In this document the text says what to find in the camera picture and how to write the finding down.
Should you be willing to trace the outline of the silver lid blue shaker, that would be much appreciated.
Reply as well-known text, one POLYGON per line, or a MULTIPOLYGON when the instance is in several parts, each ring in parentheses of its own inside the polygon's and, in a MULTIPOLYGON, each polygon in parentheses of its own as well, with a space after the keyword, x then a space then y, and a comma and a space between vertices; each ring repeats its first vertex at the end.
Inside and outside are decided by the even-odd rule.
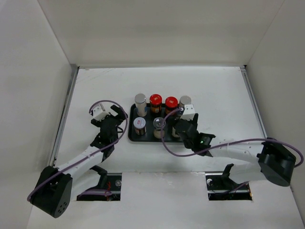
POLYGON ((147 102, 144 94, 137 94, 134 98, 136 105, 136 112, 139 117, 145 117, 147 115, 147 102))

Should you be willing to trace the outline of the red lid sauce jar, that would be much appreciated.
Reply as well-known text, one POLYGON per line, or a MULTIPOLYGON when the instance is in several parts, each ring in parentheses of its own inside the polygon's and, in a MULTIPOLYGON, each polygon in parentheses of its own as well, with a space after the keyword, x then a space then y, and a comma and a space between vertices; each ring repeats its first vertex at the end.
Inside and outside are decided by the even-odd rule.
POLYGON ((178 100, 173 96, 169 96, 165 99, 165 114, 168 115, 171 111, 178 107, 178 100))

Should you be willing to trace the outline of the black cap white bottle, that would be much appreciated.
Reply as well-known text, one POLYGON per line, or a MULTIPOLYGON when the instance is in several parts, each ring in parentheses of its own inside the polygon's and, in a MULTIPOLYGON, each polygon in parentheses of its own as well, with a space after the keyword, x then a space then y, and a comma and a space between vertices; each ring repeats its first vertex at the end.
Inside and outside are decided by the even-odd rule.
POLYGON ((176 129, 175 129, 174 127, 172 128, 172 136, 173 136, 174 138, 180 138, 178 132, 176 131, 176 129))

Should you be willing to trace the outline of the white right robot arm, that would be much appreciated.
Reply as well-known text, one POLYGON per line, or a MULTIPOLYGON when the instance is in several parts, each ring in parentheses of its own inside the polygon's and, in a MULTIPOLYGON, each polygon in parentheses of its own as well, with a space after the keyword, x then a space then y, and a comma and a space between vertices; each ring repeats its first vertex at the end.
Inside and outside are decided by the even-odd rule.
POLYGON ((244 162, 242 165, 232 163, 225 167, 221 176, 225 188, 231 189, 237 184, 257 180, 268 180, 282 187, 290 185, 296 157, 284 143, 272 138, 234 142, 213 134, 200 133, 197 120, 198 114, 195 114, 193 119, 179 118, 173 123, 186 148, 199 156, 244 162))

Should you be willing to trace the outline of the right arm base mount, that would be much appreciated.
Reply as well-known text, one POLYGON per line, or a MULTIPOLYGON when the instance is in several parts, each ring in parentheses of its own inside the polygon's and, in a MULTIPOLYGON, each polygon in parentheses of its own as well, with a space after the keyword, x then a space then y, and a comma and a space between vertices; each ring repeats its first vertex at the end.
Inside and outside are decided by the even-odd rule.
POLYGON ((206 173, 207 195, 210 201, 249 200, 252 194, 248 182, 237 184, 229 178, 233 164, 228 164, 220 173, 206 173))

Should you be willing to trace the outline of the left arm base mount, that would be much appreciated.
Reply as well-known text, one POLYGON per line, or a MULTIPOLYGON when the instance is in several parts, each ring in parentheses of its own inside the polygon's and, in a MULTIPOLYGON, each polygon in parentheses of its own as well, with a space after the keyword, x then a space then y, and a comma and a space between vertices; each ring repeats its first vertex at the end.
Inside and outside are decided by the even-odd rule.
POLYGON ((90 172, 99 175, 95 186, 90 186, 76 196, 77 201, 120 201, 122 188, 122 173, 108 173, 100 166, 94 166, 90 172))

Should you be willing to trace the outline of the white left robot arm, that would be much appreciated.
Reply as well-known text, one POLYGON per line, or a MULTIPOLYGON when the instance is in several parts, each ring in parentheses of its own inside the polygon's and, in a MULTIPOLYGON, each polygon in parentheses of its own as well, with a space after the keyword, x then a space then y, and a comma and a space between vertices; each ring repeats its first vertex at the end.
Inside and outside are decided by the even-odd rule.
POLYGON ((103 103, 103 100, 97 101, 89 109, 93 116, 91 124, 100 130, 93 142, 71 161, 58 167, 45 167, 27 197, 28 202, 53 218, 66 211, 73 184, 87 171, 98 169, 98 164, 111 155, 115 144, 123 137, 118 130, 122 122, 128 122, 127 113, 118 103, 112 102, 110 109, 116 112, 112 115, 105 111, 103 103))

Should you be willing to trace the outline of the red lid chili jar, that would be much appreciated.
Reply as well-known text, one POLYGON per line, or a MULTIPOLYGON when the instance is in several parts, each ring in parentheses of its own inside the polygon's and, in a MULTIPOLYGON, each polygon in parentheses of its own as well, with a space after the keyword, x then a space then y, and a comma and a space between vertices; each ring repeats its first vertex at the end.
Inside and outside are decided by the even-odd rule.
POLYGON ((154 117, 160 116, 162 112, 162 97, 159 94, 150 96, 150 112, 154 117))

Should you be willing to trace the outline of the clear lid salt grinder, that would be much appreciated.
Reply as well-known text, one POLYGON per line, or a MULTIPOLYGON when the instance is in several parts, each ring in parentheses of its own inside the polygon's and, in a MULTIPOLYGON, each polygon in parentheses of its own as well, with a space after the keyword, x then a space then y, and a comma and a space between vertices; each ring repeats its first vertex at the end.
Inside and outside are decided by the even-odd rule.
POLYGON ((153 121, 153 135, 157 139, 161 139, 164 137, 164 128, 165 128, 166 122, 164 121, 164 118, 162 117, 157 117, 153 121))

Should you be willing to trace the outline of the blue label spice shaker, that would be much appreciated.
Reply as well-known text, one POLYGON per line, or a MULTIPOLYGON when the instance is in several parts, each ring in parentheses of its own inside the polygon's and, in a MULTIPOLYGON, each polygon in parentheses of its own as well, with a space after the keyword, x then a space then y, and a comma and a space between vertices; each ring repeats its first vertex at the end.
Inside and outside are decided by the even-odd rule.
POLYGON ((183 95, 180 100, 179 100, 179 104, 178 107, 184 107, 185 105, 190 105, 192 102, 191 98, 187 95, 183 95))

